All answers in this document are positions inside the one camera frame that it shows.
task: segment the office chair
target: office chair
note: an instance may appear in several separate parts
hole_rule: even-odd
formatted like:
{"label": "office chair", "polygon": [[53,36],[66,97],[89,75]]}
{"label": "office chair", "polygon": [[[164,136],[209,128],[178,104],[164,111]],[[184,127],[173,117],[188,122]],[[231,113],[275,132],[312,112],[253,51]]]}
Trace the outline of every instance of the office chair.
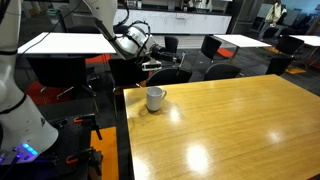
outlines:
{"label": "office chair", "polygon": [[292,28],[283,28],[282,30],[280,30],[279,35],[274,39],[272,43],[277,44],[283,36],[296,35],[296,34],[297,34],[297,31]]}
{"label": "office chair", "polygon": [[179,44],[178,38],[173,36],[165,36],[164,43],[165,43],[166,52],[174,53],[174,54],[177,53],[178,44]]}
{"label": "office chair", "polygon": [[27,59],[39,83],[44,86],[40,92],[45,104],[43,92],[47,87],[68,88],[60,93],[57,99],[76,87],[82,87],[90,92],[93,97],[96,96],[96,93],[89,85],[89,81],[92,77],[96,77],[96,74],[94,68],[86,68],[83,57],[28,57]]}
{"label": "office chair", "polygon": [[117,116],[116,93],[120,90],[120,93],[122,94],[122,90],[127,87],[141,88],[138,83],[146,80],[149,76],[149,72],[142,71],[141,67],[137,66],[136,59],[123,60],[119,58],[110,59],[108,62],[114,81],[113,102],[115,114]]}
{"label": "office chair", "polygon": [[300,29],[305,27],[309,21],[312,19],[312,16],[305,16],[300,22],[298,22],[297,24],[293,24],[291,27],[294,29]]}
{"label": "office chair", "polygon": [[279,30],[278,28],[270,27],[265,31],[265,33],[264,33],[262,38],[263,39],[271,39],[278,32],[278,30]]}
{"label": "office chair", "polygon": [[294,57],[296,52],[304,45],[304,41],[291,37],[291,36],[282,36],[276,45],[276,49],[282,53]]}
{"label": "office chair", "polygon": [[147,79],[147,86],[160,86],[166,84],[187,83],[192,76],[192,71],[180,67],[165,68],[156,71]]}
{"label": "office chair", "polygon": [[235,78],[240,71],[241,68],[231,64],[213,64],[207,69],[203,80],[209,81]]}
{"label": "office chair", "polygon": [[222,44],[221,41],[214,39],[213,37],[211,37],[209,35],[206,35],[203,39],[201,49],[196,57],[196,61],[197,61],[198,56],[201,52],[203,55],[205,55],[207,58],[209,58],[212,63],[213,57],[218,52],[218,49],[220,48],[221,44]]}
{"label": "office chair", "polygon": [[272,58],[269,66],[259,64],[253,66],[244,66],[244,68],[255,75],[276,74],[281,76],[292,61],[293,58]]}

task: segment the dark floor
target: dark floor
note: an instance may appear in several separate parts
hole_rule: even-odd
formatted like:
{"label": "dark floor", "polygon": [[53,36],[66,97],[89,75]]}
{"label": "dark floor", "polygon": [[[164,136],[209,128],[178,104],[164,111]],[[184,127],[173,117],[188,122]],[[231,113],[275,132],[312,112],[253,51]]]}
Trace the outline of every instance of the dark floor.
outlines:
{"label": "dark floor", "polygon": [[[39,29],[37,31],[33,31],[34,27],[31,28],[29,26],[29,23],[22,23],[22,33],[20,35],[21,41],[19,43],[20,45],[36,36],[37,33],[41,32]],[[190,81],[202,81],[204,73],[210,65],[210,61],[203,55],[200,55],[197,61],[195,61],[196,56],[199,52],[198,49],[179,50],[178,54],[181,54],[181,52],[183,51],[186,52],[186,61],[183,64],[183,67],[186,69],[192,69],[193,71],[193,75]],[[266,57],[264,53],[266,53],[266,50],[260,48],[240,49],[235,59],[235,65],[240,67],[259,63],[268,65],[270,58]],[[214,61],[214,63],[220,62],[226,62],[226,60],[221,60],[220,57],[217,57],[217,60]],[[124,108],[124,99],[122,96],[117,97],[118,117],[116,118],[114,113],[112,94],[114,85],[112,79],[110,78],[110,73],[108,72],[108,69],[106,69],[101,63],[90,64],[90,66],[96,67],[96,72],[101,77],[99,80],[95,80],[91,84],[93,89],[97,92],[97,96],[95,97],[95,99],[100,110],[98,114],[98,122],[103,128],[111,126],[117,127],[119,175],[120,179],[129,179],[131,175],[130,145],[127,130],[126,113]],[[32,70],[29,69],[27,71],[30,75],[31,80],[29,80],[26,76],[25,69],[17,68],[15,72],[17,85],[23,91],[30,85],[32,81],[36,79],[36,77],[34,77],[32,73]],[[242,70],[242,73],[244,74],[244,77],[254,75],[250,71],[247,71],[245,69]],[[318,69],[314,69],[311,67],[307,70],[306,73],[295,75],[284,73],[281,77],[304,89],[310,88],[308,89],[310,92],[320,95],[320,83],[313,85],[316,81],[320,80],[320,70]],[[72,97],[74,99],[72,101],[60,104],[45,105],[39,108],[46,118],[57,118],[62,116],[87,113],[84,112],[86,110],[84,110],[83,106],[85,106],[84,104],[92,104],[92,98],[90,97],[90,94],[83,90],[79,90],[73,91]]]}

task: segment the wooden tabletop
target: wooden tabletop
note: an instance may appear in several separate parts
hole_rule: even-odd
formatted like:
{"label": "wooden tabletop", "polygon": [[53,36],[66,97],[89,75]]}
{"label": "wooden tabletop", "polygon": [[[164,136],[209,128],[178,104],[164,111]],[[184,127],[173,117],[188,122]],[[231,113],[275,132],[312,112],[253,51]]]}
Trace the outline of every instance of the wooden tabletop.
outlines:
{"label": "wooden tabletop", "polygon": [[320,98],[275,75],[124,91],[135,179],[307,179],[320,173]]}

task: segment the robotic arm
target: robotic arm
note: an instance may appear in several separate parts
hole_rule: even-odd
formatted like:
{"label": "robotic arm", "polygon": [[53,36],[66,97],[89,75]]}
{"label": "robotic arm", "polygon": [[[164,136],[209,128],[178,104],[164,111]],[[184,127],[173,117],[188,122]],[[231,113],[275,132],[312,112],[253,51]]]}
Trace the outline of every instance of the robotic arm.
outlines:
{"label": "robotic arm", "polygon": [[[104,37],[124,60],[139,59],[143,70],[161,68],[152,58],[159,49],[150,34],[130,26],[117,37],[113,19],[117,0],[83,0],[91,9],[95,23]],[[22,0],[0,0],[0,164],[28,163],[47,150],[58,138],[58,131],[42,116],[31,98],[14,82],[14,67],[18,46]]]}
{"label": "robotic arm", "polygon": [[134,24],[144,22],[134,22],[129,26],[128,32],[120,37],[117,37],[113,31],[113,19],[118,8],[118,3],[116,0],[108,1],[105,0],[83,0],[87,6],[90,8],[94,18],[96,26],[99,28],[100,32],[104,37],[110,42],[114,47],[117,54],[122,59],[134,59],[137,58],[139,61],[140,57],[147,57],[150,61],[147,63],[142,63],[140,61],[137,63],[141,65],[141,68],[145,71],[161,69],[161,63],[154,60],[154,49],[157,48],[154,39],[150,36],[150,32],[145,34],[139,27],[133,26]]}

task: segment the white mug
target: white mug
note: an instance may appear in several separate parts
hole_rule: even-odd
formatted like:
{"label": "white mug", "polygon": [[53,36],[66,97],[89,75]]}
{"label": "white mug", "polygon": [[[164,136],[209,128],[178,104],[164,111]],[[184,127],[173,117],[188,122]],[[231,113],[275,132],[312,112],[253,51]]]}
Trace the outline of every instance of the white mug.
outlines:
{"label": "white mug", "polygon": [[161,101],[166,97],[167,91],[159,87],[150,87],[147,89],[147,108],[150,111],[160,109]]}

